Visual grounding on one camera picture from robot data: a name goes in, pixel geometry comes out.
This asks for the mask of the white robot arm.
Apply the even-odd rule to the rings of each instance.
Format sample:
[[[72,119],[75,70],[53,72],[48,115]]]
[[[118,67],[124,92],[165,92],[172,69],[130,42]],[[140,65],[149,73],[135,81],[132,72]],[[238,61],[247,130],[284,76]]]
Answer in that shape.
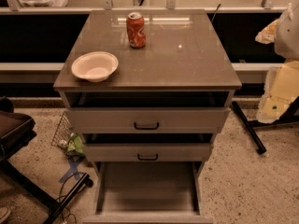
[[[299,96],[299,0],[292,0],[255,40],[265,45],[273,43],[275,53],[286,59],[280,68],[269,69],[256,116],[261,123],[273,123]]]

